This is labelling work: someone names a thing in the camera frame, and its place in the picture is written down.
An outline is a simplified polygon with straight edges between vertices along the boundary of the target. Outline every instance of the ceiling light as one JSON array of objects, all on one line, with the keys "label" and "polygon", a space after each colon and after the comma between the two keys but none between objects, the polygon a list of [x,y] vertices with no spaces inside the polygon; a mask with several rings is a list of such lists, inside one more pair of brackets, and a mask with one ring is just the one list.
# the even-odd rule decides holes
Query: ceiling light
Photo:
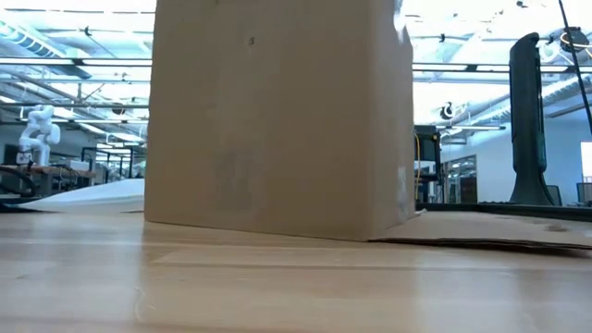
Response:
[{"label": "ceiling light", "polygon": [[128,134],[128,133],[111,133],[111,135],[113,135],[116,138],[119,138],[121,140],[129,141],[129,142],[143,142],[144,141],[143,138],[141,138],[137,135]]},{"label": "ceiling light", "polygon": [[470,125],[454,125],[454,126],[443,126],[438,125],[436,126],[438,130],[458,130],[457,133],[460,133],[460,130],[505,130],[505,126],[470,126]]},{"label": "ceiling light", "polygon": [[107,149],[102,149],[102,151],[105,153],[110,153],[110,154],[131,154],[130,149],[107,148]]},{"label": "ceiling light", "polygon": [[120,124],[121,120],[116,119],[76,119],[79,124]]},{"label": "ceiling light", "polygon": [[505,130],[504,126],[452,126],[458,130]]},{"label": "ceiling light", "polygon": [[84,128],[84,129],[87,129],[87,130],[89,130],[89,131],[91,131],[91,132],[93,132],[93,133],[96,133],[96,134],[106,134],[106,132],[105,132],[104,130],[102,130],[102,129],[98,129],[98,128],[96,128],[95,126],[92,126],[92,125],[88,125],[88,124],[80,124],[80,126],[81,126],[82,128]]},{"label": "ceiling light", "polygon": [[[590,41],[580,28],[570,28],[570,33],[572,34],[573,48],[575,52],[580,52],[588,47],[592,47]],[[565,52],[572,52],[572,44],[570,43],[567,32],[562,33],[560,39],[561,49]]]},{"label": "ceiling light", "polygon": [[151,67],[152,60],[137,59],[79,59],[83,66]]},{"label": "ceiling light", "polygon": [[63,58],[18,58],[0,57],[0,65],[60,66],[74,65],[72,60]]},{"label": "ceiling light", "polygon": [[[101,156],[101,157],[97,157],[96,158],[97,162],[106,162],[107,161],[107,157]],[[119,161],[123,161],[123,162],[129,162],[130,158],[129,157],[124,157],[124,156],[111,156],[111,158],[109,158],[109,162],[114,162],[114,163],[118,163]]]},{"label": "ceiling light", "polygon": [[[53,123],[56,123],[56,124],[69,122],[69,120],[67,120],[67,119],[59,119],[59,118],[52,118],[51,120]],[[21,119],[19,119],[19,121],[29,122],[29,120],[27,118],[21,118]]]},{"label": "ceiling light", "polygon": [[108,143],[98,143],[96,145],[97,148],[106,148],[106,149],[111,149],[111,148],[123,148],[124,144],[123,142],[108,142]]},{"label": "ceiling light", "polygon": [[448,64],[413,64],[413,70],[416,71],[465,71],[466,65],[448,65]]},{"label": "ceiling light", "polygon": [[64,117],[64,118],[74,118],[77,116],[74,112],[67,110],[63,107],[56,107],[54,108],[54,116],[56,117]]},{"label": "ceiling light", "polygon": [[567,66],[541,66],[540,70],[548,73],[561,73],[568,69]]},{"label": "ceiling light", "polygon": [[477,71],[480,72],[501,72],[507,73],[510,71],[510,66],[508,65],[486,65],[486,66],[479,66],[477,67]]},{"label": "ceiling light", "polygon": [[4,102],[4,103],[16,103],[17,101],[10,99],[8,97],[5,96],[0,96],[0,101]]}]

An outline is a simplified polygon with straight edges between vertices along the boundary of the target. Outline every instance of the ceiling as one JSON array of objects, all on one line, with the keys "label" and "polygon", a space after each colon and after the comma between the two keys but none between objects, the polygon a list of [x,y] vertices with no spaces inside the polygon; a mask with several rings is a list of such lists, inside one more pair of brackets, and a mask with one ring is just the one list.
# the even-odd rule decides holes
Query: ceiling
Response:
[{"label": "ceiling", "polygon": [[[156,0],[3,0],[0,22],[26,32],[61,57],[150,58],[153,46]],[[592,40],[592,1],[565,0],[572,26],[582,28]],[[504,64],[509,61],[510,48],[529,32],[539,32],[543,39],[561,35],[563,22],[557,1],[525,0],[423,0],[404,1],[402,14],[412,37],[415,62]],[[546,64],[569,64],[571,55],[560,50],[559,42],[540,44],[541,58]],[[32,57],[36,54],[0,38],[0,56]],[[589,53],[578,54],[581,63],[590,63]],[[64,102],[63,95],[48,92],[35,83],[23,81],[3,72],[0,67],[0,95],[11,100]],[[90,76],[56,73],[48,68],[12,67],[19,73],[40,80],[68,95],[80,95],[88,103],[119,103],[147,105],[150,95],[149,68],[83,68]],[[415,122],[441,123],[439,110],[450,102],[457,113],[471,117],[453,119],[472,124],[503,121],[509,94],[508,75],[504,73],[434,73],[415,72]],[[549,94],[560,89],[573,75],[544,75]],[[557,112],[581,103],[577,90],[569,91],[562,100],[548,100],[546,112]],[[111,109],[87,108],[70,110],[81,117],[146,119],[147,109],[131,109],[124,116]],[[498,113],[489,117],[488,113]],[[573,121],[586,121],[583,111],[566,114]],[[131,125],[123,130],[145,136],[145,129]]]}]

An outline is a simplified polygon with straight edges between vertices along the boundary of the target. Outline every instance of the black cable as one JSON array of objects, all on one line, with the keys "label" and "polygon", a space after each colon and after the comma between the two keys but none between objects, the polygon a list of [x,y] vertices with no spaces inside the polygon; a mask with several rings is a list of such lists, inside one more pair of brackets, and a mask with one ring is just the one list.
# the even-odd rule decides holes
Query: black cable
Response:
[{"label": "black cable", "polygon": [[588,116],[588,126],[590,127],[590,133],[592,133],[592,113],[590,113],[590,104],[588,103],[588,98],[586,95],[586,86],[584,86],[584,81],[582,80],[580,63],[577,60],[577,54],[575,53],[574,37],[572,36],[570,25],[567,22],[567,16],[565,15],[565,8],[563,8],[562,0],[559,0],[559,7],[561,9],[561,15],[563,16],[563,24],[565,25],[565,33],[567,33],[567,40],[570,42],[570,48],[573,57],[573,66],[575,67],[575,75],[577,75],[577,80],[580,83],[580,91],[582,91],[582,98],[584,99],[584,108],[586,109],[586,114]]},{"label": "black cable", "polygon": [[8,193],[12,193],[12,194],[20,195],[23,198],[32,198],[35,196],[35,194],[37,194],[35,183],[26,174],[24,174],[16,169],[13,169],[10,167],[5,167],[5,166],[0,166],[0,172],[7,173],[9,175],[17,177],[18,179],[21,179],[25,183],[26,188],[29,189],[28,191],[11,189],[11,188],[3,185],[2,183],[0,183],[0,190],[3,190]]}]

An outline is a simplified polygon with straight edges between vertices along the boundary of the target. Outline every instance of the workbench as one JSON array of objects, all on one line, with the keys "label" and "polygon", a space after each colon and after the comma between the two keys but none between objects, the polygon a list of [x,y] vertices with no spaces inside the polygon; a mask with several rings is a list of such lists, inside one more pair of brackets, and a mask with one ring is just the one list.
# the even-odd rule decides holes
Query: workbench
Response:
[{"label": "workbench", "polygon": [[592,260],[0,216],[2,332],[590,332]]},{"label": "workbench", "polygon": [[92,186],[94,185],[94,178],[96,174],[93,171],[80,171],[80,170],[73,170],[68,171],[63,167],[59,166],[3,166],[6,168],[11,168],[13,170],[17,170],[23,173],[28,173],[32,175],[40,175],[41,182],[40,188],[38,190],[38,195],[41,196],[50,196],[54,194],[53,186],[54,186],[54,177],[79,177],[81,179],[86,179],[83,182],[83,187]]}]

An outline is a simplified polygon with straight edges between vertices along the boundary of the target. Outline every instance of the white wall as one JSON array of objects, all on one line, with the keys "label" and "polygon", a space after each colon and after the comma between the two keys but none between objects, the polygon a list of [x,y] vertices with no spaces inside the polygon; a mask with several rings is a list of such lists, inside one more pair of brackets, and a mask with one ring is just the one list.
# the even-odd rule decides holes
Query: white wall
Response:
[{"label": "white wall", "polygon": [[582,169],[584,177],[592,177],[592,142],[582,143]]},{"label": "white wall", "polygon": [[[19,145],[20,133],[24,126],[0,126],[0,164],[4,163],[4,150],[7,144]],[[80,156],[82,147],[96,146],[96,140],[81,130],[62,129],[61,142],[52,146],[52,153]]]},{"label": "white wall", "polygon": [[[477,199],[479,202],[507,202],[512,195],[515,173],[512,167],[510,124],[504,131],[479,132],[464,146],[442,147],[442,161],[477,156]],[[582,181],[581,142],[592,141],[585,122],[546,119],[548,185],[560,188],[563,204],[577,201],[575,184]]]}]

